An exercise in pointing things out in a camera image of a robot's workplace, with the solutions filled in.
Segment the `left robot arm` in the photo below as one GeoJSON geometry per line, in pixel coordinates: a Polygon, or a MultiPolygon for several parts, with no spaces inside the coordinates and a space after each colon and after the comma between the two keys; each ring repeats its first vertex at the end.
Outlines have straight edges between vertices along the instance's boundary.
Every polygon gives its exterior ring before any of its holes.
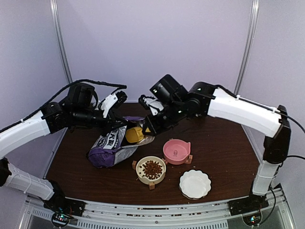
{"type": "Polygon", "coordinates": [[[81,79],[61,88],[41,107],[0,131],[0,185],[39,197],[58,212],[69,204],[55,181],[40,179],[18,169],[6,156],[37,138],[72,127],[111,131],[119,121],[111,110],[120,103],[126,85],[81,79]]]}

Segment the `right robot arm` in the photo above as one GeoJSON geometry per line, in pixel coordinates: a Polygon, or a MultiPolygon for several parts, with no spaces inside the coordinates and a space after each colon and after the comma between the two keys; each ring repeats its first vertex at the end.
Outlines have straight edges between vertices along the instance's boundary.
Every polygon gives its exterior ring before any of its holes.
{"type": "Polygon", "coordinates": [[[185,118],[213,117],[255,129],[264,134],[264,153],[250,195],[244,200],[247,210],[263,202],[279,166],[288,156],[291,127],[286,108],[270,107],[233,94],[225,87],[196,82],[190,90],[167,74],[150,88],[152,96],[141,95],[140,105],[150,110],[142,133],[157,136],[174,128],[185,118]]]}

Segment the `aluminium corner post right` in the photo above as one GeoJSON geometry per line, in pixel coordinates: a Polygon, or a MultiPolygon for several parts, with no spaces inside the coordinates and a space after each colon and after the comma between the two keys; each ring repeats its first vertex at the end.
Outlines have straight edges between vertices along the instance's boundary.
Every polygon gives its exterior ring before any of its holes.
{"type": "Polygon", "coordinates": [[[248,65],[248,62],[250,59],[251,49],[252,49],[252,45],[253,45],[254,37],[255,37],[255,33],[256,33],[256,28],[257,28],[257,22],[258,22],[258,17],[259,17],[259,6],[260,6],[259,0],[252,1],[247,37],[246,37],[245,46],[244,46],[244,53],[242,56],[239,74],[238,74],[235,88],[234,88],[234,94],[239,94],[241,87],[242,87],[244,77],[245,77],[245,72],[246,72],[247,65],[248,65]]]}

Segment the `aluminium corner post left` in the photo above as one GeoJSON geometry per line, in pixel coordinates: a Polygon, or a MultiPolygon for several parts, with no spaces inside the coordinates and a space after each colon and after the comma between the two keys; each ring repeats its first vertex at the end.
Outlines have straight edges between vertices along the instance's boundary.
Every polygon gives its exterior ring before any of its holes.
{"type": "Polygon", "coordinates": [[[56,32],[56,37],[57,37],[57,43],[59,47],[59,52],[60,52],[60,58],[61,58],[61,63],[63,66],[64,74],[66,77],[66,80],[68,83],[72,83],[73,79],[71,76],[71,71],[67,59],[67,54],[64,46],[64,40],[63,40],[63,35],[61,31],[61,23],[60,23],[60,16],[59,16],[59,11],[58,11],[58,3],[57,0],[50,0],[50,7],[51,7],[51,14],[53,18],[53,23],[54,23],[54,28],[56,32]]]}

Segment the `wooden stand under cream bowl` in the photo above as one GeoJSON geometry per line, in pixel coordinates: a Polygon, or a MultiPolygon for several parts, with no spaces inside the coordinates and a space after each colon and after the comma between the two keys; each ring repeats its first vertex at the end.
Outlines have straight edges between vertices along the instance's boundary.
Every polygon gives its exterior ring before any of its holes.
{"type": "Polygon", "coordinates": [[[133,161],[132,168],[136,172],[137,180],[146,184],[149,187],[149,190],[154,190],[155,186],[164,180],[166,174],[166,165],[154,160],[145,161],[142,165],[140,165],[140,162],[133,161]],[[147,163],[149,165],[153,165],[152,169],[154,171],[156,168],[157,173],[154,173],[153,175],[147,175],[144,172],[147,163]]]}

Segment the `kibble in cream bowl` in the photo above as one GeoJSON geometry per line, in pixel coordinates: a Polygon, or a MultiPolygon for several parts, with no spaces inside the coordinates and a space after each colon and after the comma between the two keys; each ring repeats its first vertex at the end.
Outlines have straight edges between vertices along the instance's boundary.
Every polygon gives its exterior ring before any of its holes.
{"type": "Polygon", "coordinates": [[[155,180],[161,176],[163,166],[159,162],[150,160],[142,164],[140,169],[142,169],[142,171],[140,171],[139,174],[142,177],[146,177],[149,180],[155,180]]]}

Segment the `white scalloped dish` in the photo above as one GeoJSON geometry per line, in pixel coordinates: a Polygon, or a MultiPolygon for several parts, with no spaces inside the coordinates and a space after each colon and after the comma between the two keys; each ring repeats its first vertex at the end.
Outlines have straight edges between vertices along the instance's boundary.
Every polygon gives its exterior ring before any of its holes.
{"type": "Polygon", "coordinates": [[[211,191],[211,180],[201,170],[192,169],[180,177],[179,189],[188,199],[201,199],[211,191]]]}

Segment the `yellow plastic scoop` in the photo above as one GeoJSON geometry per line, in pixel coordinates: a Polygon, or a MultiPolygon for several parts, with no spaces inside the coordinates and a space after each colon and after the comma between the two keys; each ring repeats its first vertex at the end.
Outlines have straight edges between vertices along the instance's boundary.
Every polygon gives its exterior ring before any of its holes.
{"type": "Polygon", "coordinates": [[[140,144],[145,140],[148,140],[150,136],[144,135],[142,132],[142,128],[137,126],[126,130],[125,138],[130,144],[140,144]]]}

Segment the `aluminium corner post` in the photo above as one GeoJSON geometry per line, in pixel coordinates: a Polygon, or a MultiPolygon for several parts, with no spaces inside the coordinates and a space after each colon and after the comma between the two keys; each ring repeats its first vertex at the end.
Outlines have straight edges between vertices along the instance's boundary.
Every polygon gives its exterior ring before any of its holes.
{"type": "Polygon", "coordinates": [[[248,65],[248,62],[250,59],[251,49],[252,49],[252,45],[253,45],[254,37],[255,37],[255,33],[256,33],[256,28],[257,28],[257,22],[258,22],[258,17],[259,17],[259,6],[260,6],[259,0],[252,1],[247,37],[246,37],[245,46],[244,46],[244,53],[242,56],[239,74],[238,74],[235,88],[234,88],[234,94],[239,94],[241,87],[242,87],[244,77],[245,77],[245,72],[246,72],[247,65],[248,65]]]}
{"type": "Polygon", "coordinates": [[[63,35],[61,31],[61,23],[60,23],[60,16],[59,16],[59,11],[58,11],[58,3],[57,0],[50,0],[50,7],[51,7],[51,14],[53,18],[53,23],[54,23],[54,28],[56,32],[56,37],[57,37],[57,43],[59,47],[59,52],[60,52],[60,58],[61,58],[61,63],[63,66],[64,74],[66,77],[66,80],[68,83],[72,83],[73,79],[71,76],[71,71],[67,59],[67,54],[64,46],[64,40],[63,40],[63,35]]]}

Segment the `cream pet bowl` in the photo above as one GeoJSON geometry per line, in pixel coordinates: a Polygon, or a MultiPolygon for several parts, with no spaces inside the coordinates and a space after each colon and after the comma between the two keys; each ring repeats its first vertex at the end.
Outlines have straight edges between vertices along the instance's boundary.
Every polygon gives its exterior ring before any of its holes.
{"type": "Polygon", "coordinates": [[[144,184],[159,184],[166,175],[165,162],[156,156],[143,157],[136,163],[135,167],[138,179],[144,184]]]}

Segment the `aluminium front rail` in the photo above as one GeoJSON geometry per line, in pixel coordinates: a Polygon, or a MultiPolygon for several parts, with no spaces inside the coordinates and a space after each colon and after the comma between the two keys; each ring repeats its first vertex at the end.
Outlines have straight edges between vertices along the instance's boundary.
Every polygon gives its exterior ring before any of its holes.
{"type": "Polygon", "coordinates": [[[181,205],[119,205],[87,201],[81,216],[66,229],[250,229],[246,220],[262,214],[259,229],[294,229],[285,194],[275,188],[269,205],[259,211],[232,215],[227,200],[181,205]]]}

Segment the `pink pet bowl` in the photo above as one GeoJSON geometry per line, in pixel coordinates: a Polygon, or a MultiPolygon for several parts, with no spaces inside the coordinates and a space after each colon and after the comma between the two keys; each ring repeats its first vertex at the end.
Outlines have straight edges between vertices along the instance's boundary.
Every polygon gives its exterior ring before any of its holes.
{"type": "Polygon", "coordinates": [[[180,139],[171,139],[163,145],[163,156],[168,161],[185,160],[191,155],[191,143],[180,139]]]}

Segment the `purple pet food bag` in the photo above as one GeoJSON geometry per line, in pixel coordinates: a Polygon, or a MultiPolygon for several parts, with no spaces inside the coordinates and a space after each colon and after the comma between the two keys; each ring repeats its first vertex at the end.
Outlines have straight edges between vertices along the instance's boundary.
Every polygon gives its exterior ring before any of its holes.
{"type": "Polygon", "coordinates": [[[125,138],[127,129],[134,126],[142,126],[143,117],[126,116],[128,125],[116,128],[106,136],[99,136],[86,158],[96,168],[109,168],[129,158],[140,146],[147,145],[154,140],[153,136],[146,135],[138,143],[129,143],[125,138]]]}

